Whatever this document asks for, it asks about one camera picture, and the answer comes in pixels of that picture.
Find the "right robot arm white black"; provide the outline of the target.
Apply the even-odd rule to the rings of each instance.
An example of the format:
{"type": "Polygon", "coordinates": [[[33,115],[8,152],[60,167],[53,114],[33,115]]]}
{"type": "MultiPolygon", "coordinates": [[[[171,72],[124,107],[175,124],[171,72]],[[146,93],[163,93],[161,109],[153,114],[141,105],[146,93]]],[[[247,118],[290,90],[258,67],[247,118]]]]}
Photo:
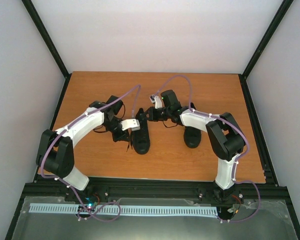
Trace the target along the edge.
{"type": "Polygon", "coordinates": [[[250,147],[233,115],[200,112],[192,103],[182,106],[171,89],[160,96],[151,95],[150,101],[154,106],[145,112],[146,119],[150,122],[171,120],[177,126],[183,126],[184,142],[189,148],[198,147],[202,133],[207,133],[218,161],[213,195],[218,202],[225,202],[234,191],[239,158],[245,154],[244,148],[250,147]]]}

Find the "black sneaker one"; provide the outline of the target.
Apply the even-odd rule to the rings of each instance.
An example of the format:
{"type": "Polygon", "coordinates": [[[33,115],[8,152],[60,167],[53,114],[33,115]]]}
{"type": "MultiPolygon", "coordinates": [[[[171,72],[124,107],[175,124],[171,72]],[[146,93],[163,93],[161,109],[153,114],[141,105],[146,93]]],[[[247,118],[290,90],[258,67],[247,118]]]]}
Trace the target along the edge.
{"type": "Polygon", "coordinates": [[[145,155],[151,146],[148,121],[143,108],[140,108],[135,116],[139,121],[140,129],[132,131],[129,136],[129,145],[139,155],[145,155]]]}

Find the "black sneaker with laces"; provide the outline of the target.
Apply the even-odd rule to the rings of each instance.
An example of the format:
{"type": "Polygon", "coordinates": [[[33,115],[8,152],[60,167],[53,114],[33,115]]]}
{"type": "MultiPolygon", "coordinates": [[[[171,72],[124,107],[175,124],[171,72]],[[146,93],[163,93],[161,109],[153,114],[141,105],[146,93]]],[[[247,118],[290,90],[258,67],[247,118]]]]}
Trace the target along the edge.
{"type": "Polygon", "coordinates": [[[200,129],[186,126],[184,129],[183,140],[186,146],[190,149],[197,148],[202,139],[202,133],[200,129]]]}

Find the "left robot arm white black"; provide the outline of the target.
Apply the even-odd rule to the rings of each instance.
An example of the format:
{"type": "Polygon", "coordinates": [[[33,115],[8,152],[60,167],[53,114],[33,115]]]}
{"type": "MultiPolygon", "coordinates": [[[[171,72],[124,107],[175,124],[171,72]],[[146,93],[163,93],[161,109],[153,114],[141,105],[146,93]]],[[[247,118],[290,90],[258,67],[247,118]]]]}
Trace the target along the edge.
{"type": "Polygon", "coordinates": [[[89,178],[75,167],[74,147],[89,132],[99,133],[98,127],[104,127],[105,133],[110,132],[114,142],[129,142],[129,131],[123,130],[123,119],[117,117],[124,107],[123,101],[112,95],[106,102],[92,102],[83,114],[68,125],[56,131],[45,130],[39,143],[37,166],[77,189],[76,195],[82,201],[91,200],[94,188],[88,185],[89,178]]]}

